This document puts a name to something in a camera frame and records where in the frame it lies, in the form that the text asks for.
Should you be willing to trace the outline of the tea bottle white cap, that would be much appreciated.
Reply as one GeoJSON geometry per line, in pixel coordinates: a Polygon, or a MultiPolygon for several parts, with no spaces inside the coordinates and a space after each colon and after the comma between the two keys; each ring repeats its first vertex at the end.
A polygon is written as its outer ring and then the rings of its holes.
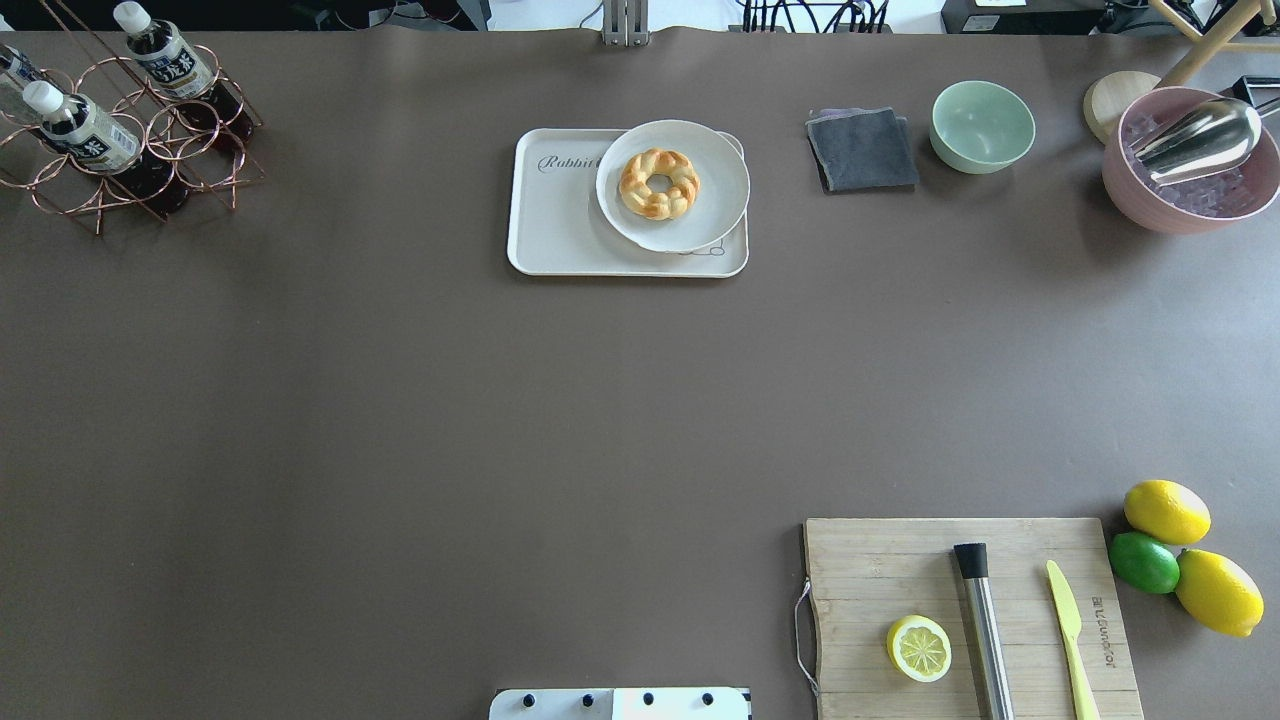
{"type": "Polygon", "coordinates": [[[42,115],[40,132],[92,174],[106,177],[120,195],[169,217],[182,209],[189,188],[174,164],[127,129],[113,114],[82,94],[64,94],[36,81],[24,100],[42,115]]]}

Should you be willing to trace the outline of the cream rectangular serving tray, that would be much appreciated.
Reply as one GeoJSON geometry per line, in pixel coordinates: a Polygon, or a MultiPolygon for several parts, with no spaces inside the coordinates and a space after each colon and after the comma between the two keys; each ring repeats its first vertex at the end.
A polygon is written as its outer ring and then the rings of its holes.
{"type": "Polygon", "coordinates": [[[748,220],[689,254],[640,249],[604,217],[596,170],[622,129],[539,128],[515,146],[507,258],[526,275],[728,278],[750,258],[748,220]]]}

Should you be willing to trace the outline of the white round plate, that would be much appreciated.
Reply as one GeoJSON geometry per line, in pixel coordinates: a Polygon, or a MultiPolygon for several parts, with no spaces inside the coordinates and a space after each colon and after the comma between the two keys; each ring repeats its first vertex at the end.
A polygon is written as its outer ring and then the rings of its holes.
{"type": "Polygon", "coordinates": [[[749,196],[742,154],[718,132],[690,120],[654,120],[625,132],[605,150],[596,173],[596,199],[605,219],[653,252],[692,252],[722,240],[744,217],[749,196]],[[699,177],[698,199],[675,219],[636,214],[620,191],[626,164],[650,149],[685,155],[699,177]]]}

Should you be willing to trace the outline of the grey folded cloth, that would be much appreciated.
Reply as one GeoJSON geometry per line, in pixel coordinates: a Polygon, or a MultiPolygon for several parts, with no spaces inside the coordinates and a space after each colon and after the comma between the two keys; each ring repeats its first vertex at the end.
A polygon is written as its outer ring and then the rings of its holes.
{"type": "Polygon", "coordinates": [[[805,128],[827,193],[919,182],[908,119],[892,108],[813,110],[805,128]]]}

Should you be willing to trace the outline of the steel muddler black tip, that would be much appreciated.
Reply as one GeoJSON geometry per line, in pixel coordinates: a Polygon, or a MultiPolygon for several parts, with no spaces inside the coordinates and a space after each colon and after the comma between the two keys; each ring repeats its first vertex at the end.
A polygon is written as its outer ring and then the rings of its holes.
{"type": "Polygon", "coordinates": [[[1016,712],[1004,659],[995,594],[989,580],[987,544],[982,542],[955,544],[954,556],[963,579],[974,630],[978,661],[975,674],[982,700],[986,702],[989,719],[1015,719],[1016,712]]]}

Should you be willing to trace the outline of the lemon half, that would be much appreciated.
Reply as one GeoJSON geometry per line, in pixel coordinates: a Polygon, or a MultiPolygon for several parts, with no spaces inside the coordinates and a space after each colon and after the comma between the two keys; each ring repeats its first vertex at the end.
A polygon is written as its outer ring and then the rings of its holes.
{"type": "Polygon", "coordinates": [[[937,682],[951,669],[954,653],[948,633],[931,618],[910,614],[897,619],[884,643],[891,664],[914,682],[937,682]]]}

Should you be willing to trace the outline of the mint green bowl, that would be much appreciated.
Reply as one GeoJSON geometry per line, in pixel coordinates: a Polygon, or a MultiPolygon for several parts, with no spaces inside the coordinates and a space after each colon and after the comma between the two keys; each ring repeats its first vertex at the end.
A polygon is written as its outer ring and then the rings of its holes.
{"type": "Polygon", "coordinates": [[[1011,90],[982,79],[950,85],[934,99],[929,140],[948,167],[989,174],[1024,158],[1036,141],[1036,119],[1011,90]]]}

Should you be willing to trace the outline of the wooden glass stand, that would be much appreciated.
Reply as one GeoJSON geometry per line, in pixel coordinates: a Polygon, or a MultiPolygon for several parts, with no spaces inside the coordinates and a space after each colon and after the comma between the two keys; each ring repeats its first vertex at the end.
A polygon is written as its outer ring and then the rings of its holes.
{"type": "Polygon", "coordinates": [[[1106,142],[1117,128],[1120,115],[1138,97],[1155,88],[1165,88],[1187,82],[1220,53],[1276,53],[1276,42],[1238,41],[1249,20],[1258,17],[1263,24],[1277,23],[1274,1],[1235,1],[1207,31],[1197,29],[1183,18],[1171,1],[1151,1],[1156,12],[1175,29],[1190,40],[1190,49],[1172,69],[1161,78],[1139,70],[1120,70],[1097,79],[1084,94],[1083,117],[1093,136],[1106,142]]]}

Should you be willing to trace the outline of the green lime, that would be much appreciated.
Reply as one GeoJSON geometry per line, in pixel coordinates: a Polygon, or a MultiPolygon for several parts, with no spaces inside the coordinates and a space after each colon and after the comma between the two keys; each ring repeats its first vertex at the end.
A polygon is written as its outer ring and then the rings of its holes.
{"type": "Polygon", "coordinates": [[[1181,579],[1181,569],[1172,551],[1138,530],[1124,532],[1112,538],[1108,561],[1117,578],[1148,594],[1172,593],[1181,579]]]}

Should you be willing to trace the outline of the whole lemon upper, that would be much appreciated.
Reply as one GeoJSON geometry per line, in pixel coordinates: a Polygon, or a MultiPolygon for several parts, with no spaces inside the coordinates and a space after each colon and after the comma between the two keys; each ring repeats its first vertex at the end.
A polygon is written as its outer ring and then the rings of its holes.
{"type": "Polygon", "coordinates": [[[1190,488],[1167,479],[1134,484],[1124,497],[1128,523],[1165,544],[1194,544],[1212,527],[1208,505],[1190,488]]]}

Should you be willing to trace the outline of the whole lemon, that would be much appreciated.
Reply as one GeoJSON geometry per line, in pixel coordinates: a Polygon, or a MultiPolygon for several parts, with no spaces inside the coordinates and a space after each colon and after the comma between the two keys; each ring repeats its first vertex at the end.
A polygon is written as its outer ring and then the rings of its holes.
{"type": "Polygon", "coordinates": [[[1128,523],[1165,544],[1194,544],[1212,527],[1208,505],[1190,488],[1167,479],[1134,484],[1124,497],[1128,523]]]}
{"type": "Polygon", "coordinates": [[[1252,577],[1229,557],[1204,550],[1178,555],[1180,579],[1175,596],[1202,625],[1225,635],[1247,638],[1265,615],[1265,597],[1252,577]]]}

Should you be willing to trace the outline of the whole lemon lower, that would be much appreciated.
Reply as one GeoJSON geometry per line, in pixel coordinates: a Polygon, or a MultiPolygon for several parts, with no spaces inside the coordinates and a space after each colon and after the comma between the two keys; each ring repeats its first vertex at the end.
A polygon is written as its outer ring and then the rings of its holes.
{"type": "Polygon", "coordinates": [[[1175,596],[1202,625],[1225,635],[1247,638],[1265,615],[1265,597],[1252,577],[1229,557],[1204,550],[1178,555],[1180,579],[1175,596]]]}

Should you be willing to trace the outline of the metal ice scoop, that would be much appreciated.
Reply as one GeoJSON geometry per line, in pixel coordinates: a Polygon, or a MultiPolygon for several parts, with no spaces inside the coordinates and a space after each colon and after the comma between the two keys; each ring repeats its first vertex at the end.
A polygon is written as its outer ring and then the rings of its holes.
{"type": "Polygon", "coordinates": [[[1162,90],[1142,96],[1126,110],[1119,156],[1139,181],[1157,187],[1236,170],[1253,190],[1277,190],[1277,149],[1263,115],[1234,97],[1162,90]]]}

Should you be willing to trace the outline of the aluminium frame post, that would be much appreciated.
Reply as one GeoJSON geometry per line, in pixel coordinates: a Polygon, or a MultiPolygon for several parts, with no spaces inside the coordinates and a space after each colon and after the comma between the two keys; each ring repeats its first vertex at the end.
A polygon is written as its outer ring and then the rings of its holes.
{"type": "Polygon", "coordinates": [[[602,41],[612,47],[641,47],[650,42],[648,0],[605,0],[602,41]]]}

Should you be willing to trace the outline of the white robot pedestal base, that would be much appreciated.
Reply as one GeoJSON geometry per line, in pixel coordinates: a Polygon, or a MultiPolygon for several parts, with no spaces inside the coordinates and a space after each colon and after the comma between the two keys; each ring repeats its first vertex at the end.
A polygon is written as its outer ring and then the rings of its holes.
{"type": "Polygon", "coordinates": [[[489,719],[751,719],[750,692],[726,685],[506,689],[489,719]]]}

